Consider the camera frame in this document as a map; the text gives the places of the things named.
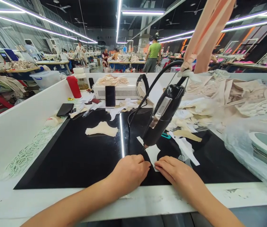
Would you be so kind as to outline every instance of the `green t-shirt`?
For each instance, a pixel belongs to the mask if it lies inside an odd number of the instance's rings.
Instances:
[[[149,46],[148,50],[150,50],[150,54],[149,54],[150,58],[158,58],[159,51],[161,50],[161,44],[153,43]]]

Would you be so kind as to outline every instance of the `transparent plastic bin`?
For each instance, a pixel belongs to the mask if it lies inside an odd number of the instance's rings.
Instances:
[[[39,85],[40,90],[49,88],[61,80],[59,71],[43,71],[29,76]]]

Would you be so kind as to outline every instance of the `hand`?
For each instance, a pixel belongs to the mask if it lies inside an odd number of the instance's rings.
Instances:
[[[128,155],[122,158],[107,177],[116,192],[122,197],[140,186],[150,169],[150,162],[144,161],[141,154]]]
[[[165,156],[154,165],[194,208],[197,209],[210,197],[211,193],[199,175],[182,161]]]

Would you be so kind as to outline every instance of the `ceiling fan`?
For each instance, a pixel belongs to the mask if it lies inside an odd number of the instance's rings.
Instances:
[[[47,3],[47,5],[50,5],[50,6],[53,6],[53,7],[59,8],[59,9],[60,9],[60,10],[62,10],[64,13],[67,13],[67,12],[65,11],[65,9],[67,9],[67,8],[71,8],[71,6],[70,6],[70,5],[67,5],[67,6],[62,6],[62,5],[60,4],[60,6],[55,6],[55,5],[52,5],[52,4],[49,4],[49,3]]]
[[[166,25],[180,24],[180,23],[173,23],[172,22],[173,21],[173,18],[174,18],[175,10],[174,10],[174,13],[173,13],[173,16],[172,16],[172,20],[170,21],[169,19],[166,19],[166,21],[169,23],[169,24],[166,24]]]
[[[74,24],[87,24],[87,23],[85,23],[85,22],[80,22],[78,18],[75,18],[75,20],[76,20],[77,22],[74,22]]]
[[[131,24],[131,23],[126,23],[126,20],[124,20],[124,23],[121,23],[121,24]]]
[[[204,8],[202,8],[202,9],[198,9],[199,8],[199,5],[200,5],[200,2],[199,2],[199,4],[197,5],[197,8],[196,8],[196,10],[192,10],[192,11],[184,11],[183,13],[194,13],[194,15],[196,15],[197,14],[197,12],[199,12],[199,11],[202,11]]]

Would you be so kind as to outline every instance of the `hot knife cutting tool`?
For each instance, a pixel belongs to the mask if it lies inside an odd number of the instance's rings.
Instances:
[[[170,63],[169,65],[167,65],[164,69],[162,69],[162,71],[157,75],[151,87],[147,91],[139,107],[135,111],[131,122],[133,121],[135,115],[137,114],[138,110],[141,108],[142,104],[148,97],[151,89],[153,88],[154,84],[158,81],[160,76],[167,69],[173,66],[181,66],[182,63],[183,61],[174,61]],[[151,115],[148,126],[146,127],[146,131],[144,132],[144,135],[143,135],[143,142],[144,142],[143,150],[145,150],[149,146],[155,145],[157,141],[159,140],[159,138],[161,137],[162,133],[165,131],[168,124],[171,122],[172,117],[174,116],[176,110],[178,109],[181,103],[182,97],[185,93],[185,88],[182,86],[182,83],[185,81],[186,77],[188,76],[189,74],[182,73],[182,77],[180,78],[179,82],[177,84],[169,85],[164,91],[164,93],[162,94],[162,96],[160,97]]]

